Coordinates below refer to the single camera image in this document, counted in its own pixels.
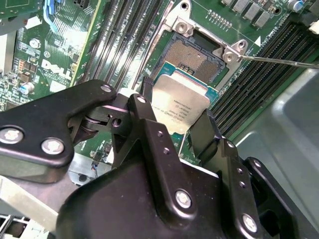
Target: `dimm slot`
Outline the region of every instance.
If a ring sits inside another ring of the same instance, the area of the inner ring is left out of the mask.
[[[109,41],[105,45],[103,52],[102,52],[102,57],[100,58],[99,63],[97,64],[95,70],[93,71],[93,78],[92,79],[99,79],[100,74],[102,73],[102,70],[105,66],[105,63],[109,57],[109,54],[111,52],[111,49],[114,45],[114,42],[118,36],[119,30],[123,26],[124,20],[126,19],[127,15],[129,14],[129,10],[132,6],[133,1],[132,0],[127,0],[125,1],[124,6],[120,10],[121,16],[117,19],[115,23],[115,27],[113,28],[111,32],[111,36],[109,38]]]
[[[105,14],[98,39],[94,43],[92,53],[91,53],[91,58],[86,66],[86,71],[84,73],[84,76],[78,82],[78,84],[88,81],[91,77],[91,73],[94,72],[94,68],[101,58],[101,54],[99,52],[102,52],[102,50],[100,51],[99,48],[104,49],[106,47],[109,37],[111,35],[112,29],[115,25],[115,20],[119,17],[119,14],[120,14],[120,11],[116,9],[122,8],[123,4],[124,4],[124,0],[112,1],[111,6],[109,7],[109,10],[108,10],[108,14]]]
[[[300,59],[301,61],[306,60],[311,54],[316,50],[315,44],[309,44],[306,40],[302,40],[297,46],[296,49],[306,49],[306,52],[298,51],[292,52],[293,56],[289,56],[293,59]],[[221,125],[221,131],[225,136],[230,136],[233,134],[241,124],[247,120],[260,106],[263,105],[264,101],[269,99],[275,92],[275,90],[285,82],[296,70],[295,67],[284,66],[280,64],[275,64],[273,71],[269,72],[267,76],[268,79],[273,79],[269,84],[258,88],[259,90],[252,94],[247,100],[248,102],[253,100],[253,104],[246,104],[247,101],[243,102],[241,107],[236,110],[238,114],[234,114],[232,117],[228,116],[229,119],[226,123]]]
[[[316,50],[315,44],[288,22],[259,56],[304,61]],[[236,131],[295,69],[281,64],[252,62],[212,109],[221,132],[230,136]]]

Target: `screw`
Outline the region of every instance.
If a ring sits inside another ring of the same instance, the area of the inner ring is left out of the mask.
[[[0,131],[0,142],[15,144],[23,139],[23,133],[16,128],[4,128]]]
[[[234,147],[235,147],[234,144],[233,144],[232,142],[230,142],[230,141],[227,141],[227,144],[228,144],[228,146],[231,147],[231,148],[234,148]]]
[[[253,233],[257,231],[257,225],[255,221],[251,218],[251,216],[244,214],[243,215],[243,221],[247,229]]]
[[[142,96],[138,96],[138,100],[142,103],[146,103],[146,100]]]
[[[176,30],[178,33],[184,34],[185,32],[187,32],[187,25],[184,22],[179,22],[176,25]]]
[[[255,163],[255,165],[256,165],[257,167],[261,168],[261,165],[260,165],[260,163],[259,163],[257,160],[254,160],[254,163]]]
[[[41,148],[47,154],[60,154],[64,150],[64,145],[59,139],[49,138],[43,141]]]
[[[232,62],[233,61],[233,53],[226,52],[223,56],[224,61]]]
[[[112,91],[111,88],[110,88],[108,85],[102,85],[102,86],[101,86],[101,89],[102,89],[103,91],[105,91],[105,92],[111,92],[111,91]]]
[[[176,200],[178,202],[178,204],[182,207],[182,208],[190,208],[191,205],[191,199],[188,196],[187,193],[185,193],[182,190],[178,190],[175,194]]]

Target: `electronic component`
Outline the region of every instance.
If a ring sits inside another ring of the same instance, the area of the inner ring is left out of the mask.
[[[86,9],[89,6],[90,0],[74,0],[74,4],[82,9]]]
[[[10,102],[10,101],[7,101],[6,102],[6,110],[8,111],[8,110],[11,110],[11,109],[13,109],[13,108],[15,108],[15,107],[17,107],[18,105],[16,105],[16,104],[14,104],[14,103],[12,103],[12,102]]]
[[[249,0],[238,0],[236,4],[234,5],[233,10],[236,12],[242,13],[248,3],[249,3]]]
[[[310,24],[309,31],[313,34],[319,35],[319,20]]]
[[[20,75],[20,80],[22,82],[29,82],[31,81],[32,79],[32,76],[30,75],[30,73],[28,72],[23,72],[21,75]]]
[[[304,8],[304,2],[302,0],[289,0],[287,8],[291,11],[298,12]]]
[[[270,6],[272,5],[273,3],[271,1],[266,1],[265,4],[263,5],[263,9],[265,11],[268,11],[268,9],[270,8]]]
[[[31,66],[31,64],[30,64],[29,62],[25,62],[24,65],[23,65],[23,68],[24,68],[25,70],[29,70],[29,69],[30,69],[30,66]]]
[[[263,11],[263,13],[258,17],[258,19],[254,22],[254,26],[256,27],[263,27],[268,19],[270,18],[270,14],[266,11]]]
[[[249,9],[247,10],[247,12],[245,13],[244,17],[250,21],[252,21],[254,19],[254,17],[257,15],[257,13],[259,12],[260,7],[253,3]]]
[[[76,63],[72,63],[72,64],[71,64],[71,70],[72,70],[72,71],[75,71],[75,70],[76,70],[76,67],[77,67],[77,64],[76,64]]]
[[[73,60],[75,63],[77,63],[78,60],[79,60],[79,55],[73,54],[72,60]]]
[[[163,64],[169,62],[206,84],[212,82],[225,67],[225,63],[211,54],[215,46],[209,44],[200,35],[187,39],[175,33],[164,50],[164,57],[159,60],[158,66],[152,71],[151,77],[154,79]]]
[[[25,83],[19,88],[19,91],[24,95],[28,95],[34,91],[34,84],[31,82]]]
[[[25,63],[24,60],[19,60],[19,64],[18,64],[18,70],[19,70],[19,71],[22,71],[22,70],[23,70],[23,68],[24,68],[24,63]]]
[[[30,71],[34,72],[34,73],[36,72],[36,65],[35,64],[30,65]]]
[[[216,90],[166,62],[155,79],[152,107],[170,134],[184,134],[216,96]]]
[[[225,5],[231,5],[231,3],[233,2],[233,0],[221,0],[221,2]]]
[[[309,7],[309,11],[319,17],[319,0],[315,0],[313,4]]]

